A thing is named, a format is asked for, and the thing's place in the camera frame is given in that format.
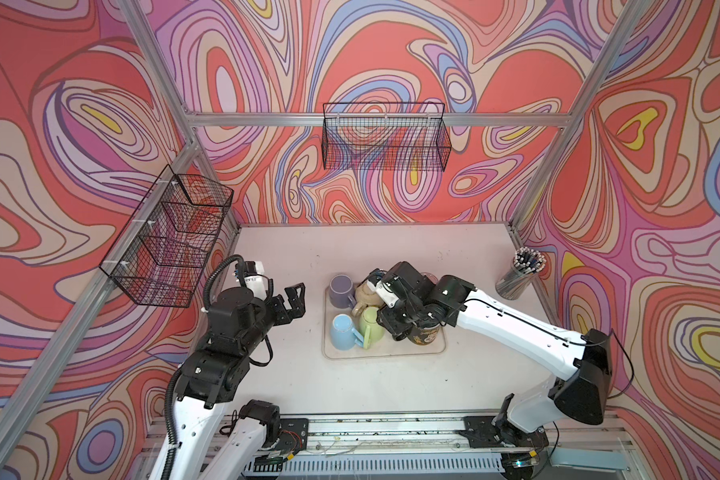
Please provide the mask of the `beige rectangular tray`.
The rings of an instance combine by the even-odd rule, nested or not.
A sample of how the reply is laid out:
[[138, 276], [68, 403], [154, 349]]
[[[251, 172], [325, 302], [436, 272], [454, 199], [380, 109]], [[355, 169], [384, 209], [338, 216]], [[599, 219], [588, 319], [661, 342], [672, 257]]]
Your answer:
[[[324, 322], [322, 338], [322, 354], [325, 358], [334, 361], [359, 360], [361, 358], [387, 358], [415, 355], [439, 355], [447, 349], [447, 341], [443, 333], [440, 333], [432, 343], [419, 345], [408, 339], [395, 341], [389, 333], [373, 343], [368, 349], [358, 344], [360, 339], [352, 332], [334, 333], [333, 320], [336, 316], [347, 316], [353, 324], [353, 329], [358, 330], [358, 320], [351, 315], [351, 309], [340, 309], [330, 301], [330, 289], [325, 288], [324, 292]], [[332, 339], [336, 337], [339, 341], [343, 339], [352, 340], [352, 348], [347, 350], [337, 349]]]

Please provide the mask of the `purple ceramic mug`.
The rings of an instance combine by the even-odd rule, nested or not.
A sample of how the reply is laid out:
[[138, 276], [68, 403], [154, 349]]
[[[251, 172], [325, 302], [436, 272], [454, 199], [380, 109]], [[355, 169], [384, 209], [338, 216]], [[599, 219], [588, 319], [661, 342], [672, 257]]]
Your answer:
[[352, 309], [356, 305], [355, 285], [352, 279], [343, 273], [335, 275], [329, 282], [329, 301], [333, 307]]

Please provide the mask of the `light blue ceramic mug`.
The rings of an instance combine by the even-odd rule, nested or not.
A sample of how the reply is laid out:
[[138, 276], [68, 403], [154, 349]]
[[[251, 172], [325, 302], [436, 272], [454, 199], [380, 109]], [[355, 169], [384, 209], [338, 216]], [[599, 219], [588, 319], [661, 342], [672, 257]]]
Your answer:
[[355, 327], [353, 319], [348, 314], [338, 314], [332, 319], [329, 335], [331, 344], [339, 351], [365, 347], [364, 336]]

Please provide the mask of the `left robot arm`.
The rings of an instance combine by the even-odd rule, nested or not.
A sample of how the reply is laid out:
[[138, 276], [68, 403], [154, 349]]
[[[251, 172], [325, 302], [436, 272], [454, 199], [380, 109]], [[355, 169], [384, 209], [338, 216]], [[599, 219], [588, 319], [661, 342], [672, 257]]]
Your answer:
[[283, 422], [277, 405], [252, 399], [230, 422], [221, 449], [207, 456], [245, 376], [265, 365], [254, 351], [271, 345], [274, 327], [305, 315], [305, 293], [297, 283], [276, 294], [262, 264], [240, 255], [212, 271], [202, 292], [207, 330], [167, 385], [166, 436], [151, 478], [237, 479], [249, 464], [280, 467], [306, 448], [306, 422]]

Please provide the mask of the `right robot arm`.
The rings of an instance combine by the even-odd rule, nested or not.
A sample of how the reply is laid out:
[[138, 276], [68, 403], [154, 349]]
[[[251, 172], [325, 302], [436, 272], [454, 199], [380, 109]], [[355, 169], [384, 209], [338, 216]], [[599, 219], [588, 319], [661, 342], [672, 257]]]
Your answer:
[[448, 325], [495, 340], [543, 366], [549, 377], [526, 393], [508, 394], [493, 427], [520, 437], [562, 418], [603, 422], [612, 377], [611, 338], [591, 329], [555, 327], [516, 310], [453, 275], [437, 282], [400, 261], [366, 279], [384, 305], [378, 322], [396, 341], [413, 328]]

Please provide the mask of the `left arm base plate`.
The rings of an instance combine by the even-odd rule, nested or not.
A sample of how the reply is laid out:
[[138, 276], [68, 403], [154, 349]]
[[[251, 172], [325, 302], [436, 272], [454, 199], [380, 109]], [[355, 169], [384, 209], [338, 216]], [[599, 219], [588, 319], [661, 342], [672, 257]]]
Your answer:
[[265, 451], [277, 456], [296, 455], [308, 446], [309, 420], [306, 417], [285, 418], [275, 439], [266, 444]]

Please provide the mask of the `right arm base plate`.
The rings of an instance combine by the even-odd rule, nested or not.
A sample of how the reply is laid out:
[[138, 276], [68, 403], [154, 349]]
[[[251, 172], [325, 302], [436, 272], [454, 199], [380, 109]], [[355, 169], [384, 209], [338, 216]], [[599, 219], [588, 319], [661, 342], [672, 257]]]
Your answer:
[[471, 448], [519, 448], [541, 450], [549, 446], [545, 430], [540, 427], [525, 433], [507, 421], [494, 424], [493, 416], [466, 416], [464, 428], [456, 433], [464, 437]]

